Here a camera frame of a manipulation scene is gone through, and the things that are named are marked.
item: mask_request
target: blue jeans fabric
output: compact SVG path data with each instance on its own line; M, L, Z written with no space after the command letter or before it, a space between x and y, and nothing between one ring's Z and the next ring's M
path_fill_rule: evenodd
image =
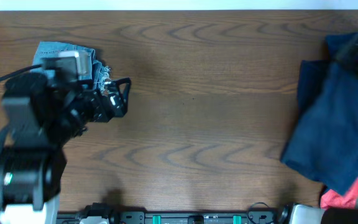
M353 35L327 36L330 55ZM281 162L344 195L358 177L358 77L336 62L303 61L298 106Z
M82 47L73 44L66 44L60 42L40 42L38 49L34 55L32 64L38 65L41 64L41 58L52 58L57 57L60 52L68 50L84 50L89 53L89 67L92 68L89 71L88 75L80 76L80 80L93 80L92 89L99 88L101 91L104 90L104 81L109 78L109 67L104 67L100 61L96 59L96 54L94 49L89 49L87 47ZM33 72L44 72L48 78L52 78L55 75L55 71L47 70L43 71L41 68L36 68L32 70Z

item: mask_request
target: cable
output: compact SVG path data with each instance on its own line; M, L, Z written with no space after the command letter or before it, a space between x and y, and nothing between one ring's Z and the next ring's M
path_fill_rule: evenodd
M266 203L264 203L264 202L256 202L256 203L253 203L253 204L248 208L247 218L248 218L248 221L250 221L252 224L256 224L256 223L252 220L252 218L249 218L249 213L250 213L252 207L255 206L255 205L266 205ZM269 223L266 223L266 224L273 224L273 223L274 223L274 220L271 221L271 222L269 222Z
M0 77L0 82L1 82L1 81L4 81L4 80L7 80L8 78L15 77L16 75L20 75L21 73L26 72L26 71L28 71L28 70L32 70L32 69L40 68L40 67L41 67L41 65L32 65L32 66L29 66L29 67L27 67L27 68L22 68L22 69L20 69L20 70L18 70L18 71L16 71L16 72L12 72L12 73L10 73L10 74L8 74L8 75L5 75L5 76L3 76L3 77Z

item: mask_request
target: wood grain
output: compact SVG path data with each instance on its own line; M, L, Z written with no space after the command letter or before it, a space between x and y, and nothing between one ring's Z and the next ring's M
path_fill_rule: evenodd
M0 76L47 40L95 48L132 78L127 116L66 145L61 210L316 205L321 185L279 162L299 65L325 58L325 35L356 30L358 11L0 12Z

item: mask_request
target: red cloth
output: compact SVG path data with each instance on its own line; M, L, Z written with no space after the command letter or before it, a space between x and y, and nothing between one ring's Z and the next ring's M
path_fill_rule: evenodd
M328 190L321 197L320 207L323 209L334 208L354 208L358 198L358 178L352 184L352 187L346 192L345 196L341 196L334 190Z

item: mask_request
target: dark blue cloth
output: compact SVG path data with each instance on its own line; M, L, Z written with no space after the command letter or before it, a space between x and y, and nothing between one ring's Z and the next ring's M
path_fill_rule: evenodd
M330 55L353 35L327 36ZM358 177L358 78L336 62L303 61L298 104L281 162L344 195Z

